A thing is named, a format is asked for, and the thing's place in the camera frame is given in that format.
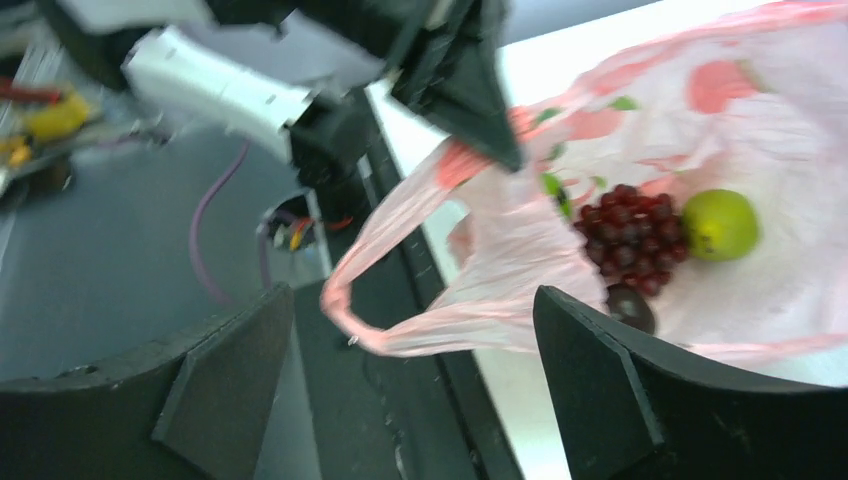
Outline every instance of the green pear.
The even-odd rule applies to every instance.
[[[760,241],[754,206],[731,190],[706,190],[693,196],[683,206],[682,221],[691,255],[701,260],[737,260]]]

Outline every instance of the yellow wire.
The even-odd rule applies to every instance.
[[[289,250],[295,251],[300,247],[300,243],[303,241],[303,231],[305,229],[301,226],[297,230],[295,230],[294,235],[292,235],[291,242],[289,242]]]

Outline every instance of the yellow object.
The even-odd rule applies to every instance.
[[[26,137],[17,135],[0,142],[0,154],[5,157],[6,165],[19,168],[32,160],[32,147]]]
[[[303,241],[303,230],[304,229],[302,228],[295,230],[294,234],[292,235],[292,239],[289,242],[290,251],[293,252],[300,247],[300,243]]]
[[[711,262],[736,260],[751,253],[760,240],[760,225],[751,202],[730,190],[707,190],[683,207],[683,225],[695,258]]]
[[[82,95],[67,90],[55,105],[23,113],[21,123],[36,142],[49,143],[76,133],[93,113],[94,109]]]

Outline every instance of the grape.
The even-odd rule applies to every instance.
[[[646,197],[641,195],[636,199],[636,206],[639,209],[639,213],[648,214],[651,211],[651,208],[656,205],[657,202],[651,197]]]
[[[601,195],[601,208],[609,208],[613,205],[616,205],[618,202],[616,201],[615,194],[605,193]]]
[[[642,240],[642,253],[646,255],[654,255],[660,251],[660,242],[656,237],[647,237]]]
[[[662,285],[656,275],[644,275],[639,279],[636,288],[646,297],[656,297],[660,293]]]
[[[667,250],[659,252],[654,257],[654,266],[657,270],[671,270],[674,268],[675,263],[677,262],[674,261],[674,257],[671,255],[671,252]]]
[[[640,255],[639,258],[633,262],[633,272],[640,277],[654,273],[654,262],[651,261],[651,257],[647,255]]]
[[[668,282],[671,281],[671,272],[667,270],[657,272],[657,280],[660,281],[660,285],[668,285]]]
[[[574,222],[574,229],[580,232],[584,237],[588,237],[588,230],[586,229],[586,222],[583,220],[578,220]]]
[[[604,277],[612,277],[616,273],[618,273],[618,269],[615,268],[615,263],[612,260],[604,260],[601,262],[601,275]]]
[[[636,225],[628,223],[621,227],[621,241],[628,245],[639,244],[639,229],[636,228]]]
[[[587,225],[593,225],[601,221],[601,210],[591,205],[584,205],[580,209],[580,216]]]
[[[606,256],[604,246],[599,242],[590,240],[586,245],[586,256],[588,256],[589,260],[591,260],[595,265],[600,265]]]
[[[639,191],[635,187],[624,184],[616,185],[613,193],[615,193],[619,203],[624,205],[632,205],[636,197],[639,196]]]
[[[640,237],[647,237],[654,233],[654,226],[651,225],[651,221],[646,217],[641,217],[636,220],[636,228],[639,230]]]
[[[607,220],[618,226],[624,225],[630,221],[630,210],[624,205],[613,205],[607,213]]]
[[[660,238],[668,243],[674,243],[680,240],[680,237],[682,236],[680,226],[677,224],[677,220],[675,219],[669,219],[662,222],[657,228],[657,233],[659,233]]]
[[[635,273],[625,273],[621,276],[621,283],[630,288],[636,288],[639,285],[639,277]]]
[[[671,195],[667,193],[661,193],[657,195],[657,203],[668,205],[669,207],[672,207],[672,209],[674,208],[674,203],[671,200]]]
[[[580,207],[580,218],[582,218],[583,220],[589,220],[589,215],[594,209],[595,207],[591,205],[583,205],[582,207]]]
[[[651,217],[654,223],[664,222],[671,218],[671,207],[664,203],[655,204],[648,212],[648,216]]]
[[[636,261],[636,251],[626,245],[622,245],[612,251],[612,258],[615,260],[618,268],[625,269]]]
[[[621,238],[621,231],[611,223],[601,223],[597,228],[598,239],[612,245]]]
[[[671,256],[677,263],[684,262],[689,258],[689,249],[683,243],[675,243],[671,246]]]
[[[689,252],[681,218],[668,194],[641,195],[626,184],[584,205],[574,229],[586,238],[585,252],[607,282],[620,281],[644,296],[656,296],[672,269]]]

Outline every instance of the bag handle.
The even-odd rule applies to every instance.
[[[531,109],[511,109],[510,118],[520,139],[527,141],[541,129]],[[398,184],[371,214],[356,241],[324,284],[321,308],[350,336],[350,343],[378,355],[418,356],[481,346],[480,331],[493,319],[509,322],[512,309],[504,302],[447,305],[382,330],[365,323],[350,310],[351,283],[388,254],[421,225],[465,181],[491,163],[471,148],[451,138]],[[466,328],[458,329],[457,325]],[[501,348],[510,348],[508,344]]]

